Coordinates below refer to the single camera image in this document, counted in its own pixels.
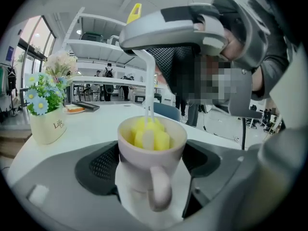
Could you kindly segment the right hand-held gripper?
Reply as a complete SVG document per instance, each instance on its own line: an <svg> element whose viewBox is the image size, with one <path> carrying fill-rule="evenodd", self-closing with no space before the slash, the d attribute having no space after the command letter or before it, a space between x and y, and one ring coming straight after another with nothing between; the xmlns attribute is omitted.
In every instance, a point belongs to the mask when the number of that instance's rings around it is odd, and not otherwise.
<svg viewBox="0 0 308 231"><path fill-rule="evenodd" d="M265 57L270 31L242 0L213 0L212 5L218 9L222 24L244 46L231 67L224 70L226 101L215 102L213 107L230 116L261 118L260 112L250 110L252 73Z"/></svg>

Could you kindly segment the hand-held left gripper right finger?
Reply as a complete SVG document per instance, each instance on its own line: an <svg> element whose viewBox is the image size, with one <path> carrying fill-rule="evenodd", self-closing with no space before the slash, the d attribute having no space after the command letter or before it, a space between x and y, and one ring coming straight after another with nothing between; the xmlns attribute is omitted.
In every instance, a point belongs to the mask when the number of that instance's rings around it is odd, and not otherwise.
<svg viewBox="0 0 308 231"><path fill-rule="evenodd" d="M187 140L181 158L191 180L182 217L188 218L210 203L228 184L246 157L257 157L259 148L256 144L245 151Z"/></svg>

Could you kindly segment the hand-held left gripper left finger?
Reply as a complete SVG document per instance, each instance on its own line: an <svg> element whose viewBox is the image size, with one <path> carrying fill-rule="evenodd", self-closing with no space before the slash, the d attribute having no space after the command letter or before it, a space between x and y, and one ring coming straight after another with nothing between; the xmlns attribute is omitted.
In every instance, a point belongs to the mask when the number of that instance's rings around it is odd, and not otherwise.
<svg viewBox="0 0 308 231"><path fill-rule="evenodd" d="M29 215L49 231L149 231L121 204L116 141L51 156L12 187Z"/></svg>

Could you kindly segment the pale pink cup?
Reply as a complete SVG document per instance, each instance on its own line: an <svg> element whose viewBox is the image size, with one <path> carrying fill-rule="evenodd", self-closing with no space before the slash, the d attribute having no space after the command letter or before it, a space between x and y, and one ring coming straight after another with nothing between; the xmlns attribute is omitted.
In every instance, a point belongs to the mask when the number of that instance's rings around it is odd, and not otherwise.
<svg viewBox="0 0 308 231"><path fill-rule="evenodd" d="M134 135L130 129L138 118L128 118L117 129L120 161L127 176L128 185L139 192L148 194L153 211L166 210L172 199L172 178L181 159L187 141L183 126L172 119L158 117L170 136L170 149L166 151L147 151L133 145Z"/></svg>

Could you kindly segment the yellow handled tool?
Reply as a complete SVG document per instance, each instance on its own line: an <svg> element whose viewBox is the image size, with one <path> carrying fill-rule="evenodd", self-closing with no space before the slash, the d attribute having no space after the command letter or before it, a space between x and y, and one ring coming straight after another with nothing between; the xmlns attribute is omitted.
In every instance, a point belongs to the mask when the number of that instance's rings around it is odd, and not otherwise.
<svg viewBox="0 0 308 231"><path fill-rule="evenodd" d="M146 63L145 115L138 118L131 127L133 145L147 151L170 149L170 136L165 127L154 117L154 58L145 50L134 51Z"/></svg>

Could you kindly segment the person's right forearm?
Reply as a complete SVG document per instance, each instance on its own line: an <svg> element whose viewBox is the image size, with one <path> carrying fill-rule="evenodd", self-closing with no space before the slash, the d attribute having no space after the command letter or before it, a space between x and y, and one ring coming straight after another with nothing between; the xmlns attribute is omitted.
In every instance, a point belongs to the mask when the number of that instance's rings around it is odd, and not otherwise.
<svg viewBox="0 0 308 231"><path fill-rule="evenodd" d="M253 91L251 95L253 100L258 101L269 97L270 91L286 71L289 65L287 43L284 40L284 33L271 9L264 8L264 0L247 0L247 3L258 14L270 31L267 53L260 65L263 86L260 90Z"/></svg>

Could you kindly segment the person's right hand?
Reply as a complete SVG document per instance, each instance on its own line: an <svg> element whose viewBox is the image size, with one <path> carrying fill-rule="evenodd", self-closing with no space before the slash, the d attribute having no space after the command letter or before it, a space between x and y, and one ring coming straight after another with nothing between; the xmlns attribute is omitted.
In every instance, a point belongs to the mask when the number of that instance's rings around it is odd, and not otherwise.
<svg viewBox="0 0 308 231"><path fill-rule="evenodd" d="M233 61L242 54L243 45L238 41L233 33L226 28L224 29L224 35L228 41L228 44L221 52L221 55L229 61Z"/></svg>

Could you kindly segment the blue chair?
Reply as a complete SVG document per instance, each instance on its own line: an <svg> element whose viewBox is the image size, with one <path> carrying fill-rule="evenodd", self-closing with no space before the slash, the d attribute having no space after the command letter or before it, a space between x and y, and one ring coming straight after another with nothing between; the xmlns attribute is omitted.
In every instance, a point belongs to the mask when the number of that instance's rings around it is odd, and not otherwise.
<svg viewBox="0 0 308 231"><path fill-rule="evenodd" d="M154 103L154 112L180 122L180 111L176 107L166 105L163 103Z"/></svg>

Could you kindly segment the white table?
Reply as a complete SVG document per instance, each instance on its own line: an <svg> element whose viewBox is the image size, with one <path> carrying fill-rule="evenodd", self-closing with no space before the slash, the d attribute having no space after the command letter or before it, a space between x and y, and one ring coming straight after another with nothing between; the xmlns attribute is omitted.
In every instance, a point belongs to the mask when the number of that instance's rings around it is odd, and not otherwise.
<svg viewBox="0 0 308 231"><path fill-rule="evenodd" d="M66 131L55 142L38 144L30 137L14 158L6 181L12 187L20 178L45 159L90 145L117 140L117 128L130 117L141 116L145 110L135 104L104 104L95 112L66 114Z"/></svg>

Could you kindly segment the cream pot of blue flowers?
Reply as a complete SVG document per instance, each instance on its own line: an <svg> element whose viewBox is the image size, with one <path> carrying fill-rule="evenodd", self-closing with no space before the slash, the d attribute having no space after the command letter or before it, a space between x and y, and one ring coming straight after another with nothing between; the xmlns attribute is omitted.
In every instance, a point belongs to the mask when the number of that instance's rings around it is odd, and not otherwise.
<svg viewBox="0 0 308 231"><path fill-rule="evenodd" d="M25 83L32 136L38 144L51 144L66 131L63 113L66 79L35 73L26 75Z"/></svg>

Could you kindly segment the white metal shelf rack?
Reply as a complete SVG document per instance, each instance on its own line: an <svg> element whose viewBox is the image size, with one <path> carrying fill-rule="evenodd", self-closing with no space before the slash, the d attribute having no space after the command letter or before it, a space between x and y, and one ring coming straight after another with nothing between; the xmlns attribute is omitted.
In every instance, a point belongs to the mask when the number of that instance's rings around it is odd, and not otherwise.
<svg viewBox="0 0 308 231"><path fill-rule="evenodd" d="M99 63L112 63L120 67L131 67L145 70L145 62L137 56L125 53L120 46L107 44L107 40L112 36L119 36L121 30L126 25L102 15L94 15L84 12L85 7L81 7L72 20L64 40L61 50L67 50L76 56L80 62L97 61ZM103 36L103 42L80 40L85 32L94 32Z"/></svg>

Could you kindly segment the bread slice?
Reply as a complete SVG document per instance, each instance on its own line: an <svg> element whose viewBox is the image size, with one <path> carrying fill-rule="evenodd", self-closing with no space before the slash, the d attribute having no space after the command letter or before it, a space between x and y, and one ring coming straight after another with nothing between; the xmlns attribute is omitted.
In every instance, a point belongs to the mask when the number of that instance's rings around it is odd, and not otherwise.
<svg viewBox="0 0 308 231"><path fill-rule="evenodd" d="M74 104L68 104L65 106L65 108L68 113L80 113L80 112L85 111L85 108L74 105Z"/></svg>

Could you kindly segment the pale pink flower bouquet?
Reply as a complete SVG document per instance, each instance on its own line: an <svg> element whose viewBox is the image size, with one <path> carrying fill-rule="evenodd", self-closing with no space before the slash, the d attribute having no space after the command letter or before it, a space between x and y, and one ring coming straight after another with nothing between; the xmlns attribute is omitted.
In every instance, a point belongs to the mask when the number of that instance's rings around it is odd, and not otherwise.
<svg viewBox="0 0 308 231"><path fill-rule="evenodd" d="M68 83L77 75L77 57L67 51L58 51L44 60L42 72L57 80L65 78Z"/></svg>

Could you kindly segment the clothes rack with garments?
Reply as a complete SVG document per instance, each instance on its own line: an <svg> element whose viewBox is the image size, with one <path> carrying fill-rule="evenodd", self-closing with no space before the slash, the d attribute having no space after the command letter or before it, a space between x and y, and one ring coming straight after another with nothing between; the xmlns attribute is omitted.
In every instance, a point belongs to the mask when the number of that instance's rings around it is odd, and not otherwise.
<svg viewBox="0 0 308 231"><path fill-rule="evenodd" d="M6 117L15 116L13 91L17 94L16 73L13 66L0 63L0 113Z"/></svg>

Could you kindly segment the black flat frame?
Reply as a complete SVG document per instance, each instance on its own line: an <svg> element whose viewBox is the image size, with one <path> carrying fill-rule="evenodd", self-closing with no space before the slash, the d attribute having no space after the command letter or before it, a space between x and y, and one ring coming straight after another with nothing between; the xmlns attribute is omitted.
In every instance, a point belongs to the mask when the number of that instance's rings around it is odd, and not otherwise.
<svg viewBox="0 0 308 231"><path fill-rule="evenodd" d="M87 103L87 102L71 102L71 104L73 105L76 105L78 107L82 107L82 108L85 108L85 109L88 109L90 111L96 111L100 108L100 106L97 106L97 105L94 105L94 104L91 104L91 103Z"/></svg>

